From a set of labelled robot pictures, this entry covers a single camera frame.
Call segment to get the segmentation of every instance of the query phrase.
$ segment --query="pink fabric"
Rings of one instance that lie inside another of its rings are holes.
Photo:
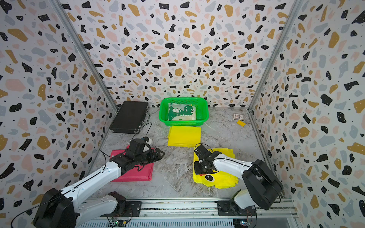
[[[123,153],[125,150],[113,150],[111,156]],[[153,163],[145,165],[141,171],[137,171],[137,167],[129,170],[124,175],[118,177],[112,182],[131,182],[131,181],[150,181],[152,180]]]

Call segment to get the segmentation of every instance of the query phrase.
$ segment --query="yellow fabric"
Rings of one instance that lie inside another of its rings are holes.
[[[168,146],[195,147],[200,143],[201,128],[189,126],[171,126]]]
[[[225,154],[228,157],[236,158],[236,156],[233,153],[232,149],[228,148],[213,148],[214,151],[219,151]],[[199,161],[198,156],[194,153],[194,162]],[[216,188],[222,189],[222,188],[230,188],[236,186],[238,183],[238,178],[226,173],[226,172],[218,172],[215,174],[207,174],[214,178],[213,181],[208,181],[205,176],[206,175],[199,175],[195,174],[195,171],[193,169],[193,180],[195,183],[202,183],[207,187],[215,186]]]

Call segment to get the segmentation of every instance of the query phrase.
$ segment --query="plastic basket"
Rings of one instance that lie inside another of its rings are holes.
[[[196,108],[196,120],[168,121],[169,104],[189,104]],[[208,103],[201,97],[169,97],[161,102],[158,118],[167,126],[200,126],[209,118]]]

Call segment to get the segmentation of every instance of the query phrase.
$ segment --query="cable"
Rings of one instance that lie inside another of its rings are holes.
[[[256,170],[256,172],[258,172],[268,183],[269,183],[269,185],[271,185],[272,187],[273,187],[273,189],[274,189],[274,191],[277,193],[277,196],[279,196],[279,202],[275,202],[274,201],[274,203],[275,204],[279,204],[279,203],[281,203],[281,197],[280,197],[280,194],[279,194],[279,192],[274,188],[274,186],[270,183],[270,181],[268,181],[267,179],[266,179],[266,177],[264,176],[264,175],[262,175],[258,170]]]
[[[198,144],[206,145],[205,143],[197,143],[196,145],[198,145]],[[196,145],[195,145],[195,149],[196,149]],[[212,150],[212,153],[213,153],[213,149],[208,145],[206,145],[206,146],[209,147]],[[198,156],[198,159],[199,159],[199,162],[200,162],[201,159],[200,159],[199,155],[197,153],[196,153],[196,155]]]
[[[150,125],[150,127],[148,128],[148,131],[147,131],[147,133],[146,133],[146,135],[145,135],[145,137],[147,136],[147,134],[148,134],[148,132],[150,131],[150,129],[151,129],[151,127],[152,127],[152,122],[149,122],[151,125]]]
[[[251,215],[251,222],[250,223],[252,224],[252,219],[253,219],[252,214],[249,210],[246,209],[246,211],[247,211],[247,222],[249,221],[249,213],[250,213],[250,215]]]
[[[10,222],[10,227],[11,227],[11,228],[14,228],[14,227],[13,227],[13,222],[14,222],[14,220],[16,219],[16,217],[18,217],[19,215],[21,215],[21,214],[23,214],[23,213],[26,213],[26,212],[27,212],[27,211],[29,211],[29,210],[33,210],[34,208],[37,208],[37,207],[42,206],[42,205],[44,205],[44,204],[47,204],[47,203],[49,203],[49,202],[52,202],[52,201],[54,201],[54,200],[56,200],[56,199],[58,199],[58,198],[60,198],[60,197],[61,197],[61,196],[56,197],[56,198],[54,198],[53,200],[49,200],[49,201],[47,201],[47,202],[45,202],[45,203],[39,204],[38,206],[34,206],[34,207],[32,207],[32,208],[30,208],[30,209],[28,209],[28,210],[25,210],[25,211],[23,211],[22,213],[19,213],[17,216],[15,216],[15,217],[13,218],[13,220],[11,220],[11,222]]]
[[[143,125],[140,129],[138,129],[138,131],[133,135],[133,137],[132,137],[132,139],[131,140],[133,140],[134,139],[134,137],[136,136],[136,134],[144,127],[144,126],[146,126],[147,124],[151,124],[151,126],[152,126],[152,122],[149,122],[149,123],[146,123],[145,125]]]
[[[107,158],[106,158],[106,156],[105,156],[105,154],[103,153],[103,155],[104,155],[104,159],[105,159],[105,165],[104,165],[104,168],[103,168],[103,170],[105,169],[105,167],[107,166]]]
[[[237,164],[240,164],[240,165],[245,165],[245,164],[239,163],[239,162],[237,162],[237,161],[235,161],[235,160],[231,160],[231,159],[228,159],[228,158],[216,158],[216,159],[214,159],[214,160],[228,160],[228,161],[231,161],[231,162],[235,162],[235,163],[237,163]]]
[[[104,165],[104,168],[103,168],[103,170],[104,170],[104,169],[105,169],[105,167],[107,166],[107,158],[105,157],[104,152],[102,152],[102,153],[103,153],[104,158],[105,158],[105,165]],[[80,184],[76,185],[76,187],[74,187],[74,188],[77,188],[78,186],[80,186],[81,184],[83,184],[83,183],[87,182],[88,180],[92,179],[93,177],[95,177],[95,176],[96,176],[96,175],[98,175],[99,173],[97,173],[97,174],[95,174],[94,176],[90,177],[90,178],[89,178],[89,179],[87,179],[86,181],[81,182]],[[69,193],[70,191],[71,191],[71,190],[68,190],[68,192],[66,192],[66,193],[62,194],[61,196],[64,196],[65,194]],[[56,197],[56,198],[54,198],[53,200],[49,200],[49,201],[47,201],[47,202],[45,202],[45,203],[39,204],[38,206],[34,206],[34,207],[32,207],[32,208],[30,208],[30,209],[28,209],[28,210],[23,211],[22,213],[19,213],[18,215],[16,215],[16,216],[13,218],[13,220],[11,220],[11,222],[10,222],[10,227],[11,227],[11,228],[14,228],[14,227],[13,227],[13,222],[14,222],[14,220],[15,220],[15,219],[16,219],[19,215],[21,215],[21,214],[23,214],[23,213],[26,213],[26,212],[27,212],[27,211],[29,211],[29,210],[33,210],[34,208],[37,208],[37,207],[42,206],[42,205],[44,205],[44,204],[47,204],[47,203],[49,203],[49,202],[52,202],[52,201],[54,201],[54,200],[56,200],[56,199],[60,198],[61,196]]]
[[[133,210],[131,208],[127,208],[127,209],[131,210],[131,218],[127,221],[127,223],[129,223],[132,220],[132,217],[133,217]]]
[[[255,227],[256,227],[256,225],[257,225],[257,210],[255,209],[255,211],[256,211],[255,225],[254,225],[254,227],[252,227],[252,228],[255,228]]]
[[[137,168],[137,171],[140,172],[142,169],[139,169],[140,166],[135,166],[135,168]]]
[[[109,221],[110,226],[113,228],[113,225],[112,225],[112,223],[110,222],[110,220],[109,220],[109,218],[108,218],[108,217],[107,217],[107,219],[108,219],[108,221]]]
[[[205,143],[197,143],[196,145],[198,145],[198,144],[201,144],[201,145],[206,145]],[[196,145],[195,145],[195,148],[196,148]],[[213,151],[213,149],[210,147],[210,146],[208,146],[208,145],[206,145],[207,147],[209,147],[209,149],[211,149],[212,150],[212,153],[214,152]]]
[[[112,156],[107,155],[106,153],[104,153],[101,149],[99,149],[104,155],[108,156],[109,158],[112,158]]]

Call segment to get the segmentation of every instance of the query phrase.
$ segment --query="terrazzo wallpaper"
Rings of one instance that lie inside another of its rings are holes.
[[[61,0],[116,104],[250,104],[294,0]]]
[[[365,227],[365,1],[304,1],[253,114],[303,227]]]
[[[0,227],[10,227],[85,176],[113,112],[49,2],[0,6]]]

